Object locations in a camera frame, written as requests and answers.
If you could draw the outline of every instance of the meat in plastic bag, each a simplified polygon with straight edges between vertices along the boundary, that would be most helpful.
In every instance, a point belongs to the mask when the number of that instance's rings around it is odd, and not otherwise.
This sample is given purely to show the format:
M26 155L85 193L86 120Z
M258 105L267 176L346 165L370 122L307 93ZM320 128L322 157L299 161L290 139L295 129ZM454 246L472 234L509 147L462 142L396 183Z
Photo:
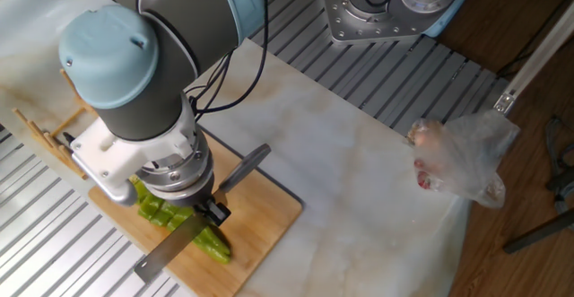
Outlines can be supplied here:
M421 119L407 139L414 146L419 186L500 208L506 189L496 170L520 129L496 110L447 122Z

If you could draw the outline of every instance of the wooden floor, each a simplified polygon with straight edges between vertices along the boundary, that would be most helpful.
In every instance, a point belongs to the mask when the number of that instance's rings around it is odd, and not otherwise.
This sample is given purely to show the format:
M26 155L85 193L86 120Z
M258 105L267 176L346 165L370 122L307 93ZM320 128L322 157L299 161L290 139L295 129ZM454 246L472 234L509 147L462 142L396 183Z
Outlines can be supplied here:
M467 0L440 41L496 71L560 1ZM499 168L507 202L501 210L473 206L451 297L574 296L574 231L562 231L512 256L502 251L508 240L556 216L553 196L544 187L551 177L544 127L552 114L574 124L574 45L554 56L509 115L522 133ZM570 143L574 134L561 132L557 145Z

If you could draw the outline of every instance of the marble surface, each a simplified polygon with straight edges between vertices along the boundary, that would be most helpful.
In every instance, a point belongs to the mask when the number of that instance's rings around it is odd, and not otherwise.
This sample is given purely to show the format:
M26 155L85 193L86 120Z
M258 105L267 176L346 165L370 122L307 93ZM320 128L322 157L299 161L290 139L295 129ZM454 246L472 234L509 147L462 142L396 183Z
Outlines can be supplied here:
M247 89L260 56L246 40L214 106ZM469 204L420 189L398 133L271 55L243 103L200 124L242 154L270 144L262 169L304 202L239 296L448 295Z
M57 37L77 14L107 2L0 1L0 17L11 19L0 25L0 123L83 194L93 183L35 144L10 109L20 108L47 129L77 109L58 73ZM35 24L40 19L41 27ZM248 40L235 52L214 106L247 89L260 55ZM71 131L91 121L85 115ZM304 204L239 296L448 295L469 204L421 190L411 149L399 134L271 55L244 103L206 115L200 124L242 154L269 143L273 152L262 169Z
M86 195L93 182L79 178L34 141L12 108L18 108L26 118L48 131L79 109L73 91L59 73L58 38L80 13L111 3L110 0L0 0L0 124ZM91 115L82 114L66 130L79 135L93 120Z

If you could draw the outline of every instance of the screw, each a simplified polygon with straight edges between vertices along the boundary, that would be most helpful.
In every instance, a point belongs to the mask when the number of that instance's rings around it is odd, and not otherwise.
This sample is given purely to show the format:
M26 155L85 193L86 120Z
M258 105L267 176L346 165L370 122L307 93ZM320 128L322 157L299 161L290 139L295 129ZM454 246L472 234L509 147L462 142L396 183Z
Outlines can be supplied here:
M179 180L179 173L178 173L178 172L172 172L172 173L170 174L170 180L171 180L171 181L177 181L177 180Z

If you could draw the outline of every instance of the wooden cutting board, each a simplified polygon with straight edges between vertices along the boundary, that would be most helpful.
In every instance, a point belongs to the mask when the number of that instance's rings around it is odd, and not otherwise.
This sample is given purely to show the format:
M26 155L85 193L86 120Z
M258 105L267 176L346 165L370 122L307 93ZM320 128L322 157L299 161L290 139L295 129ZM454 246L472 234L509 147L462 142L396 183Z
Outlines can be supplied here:
M217 186L240 158L209 135L205 137L213 154ZM146 253L169 234L138 216L138 206L117 205L97 187L89 197ZM230 243L231 262L221 265L190 244L168 265L181 283L202 297L235 295L302 210L300 202L258 171L241 181L227 199L231 216L221 230Z

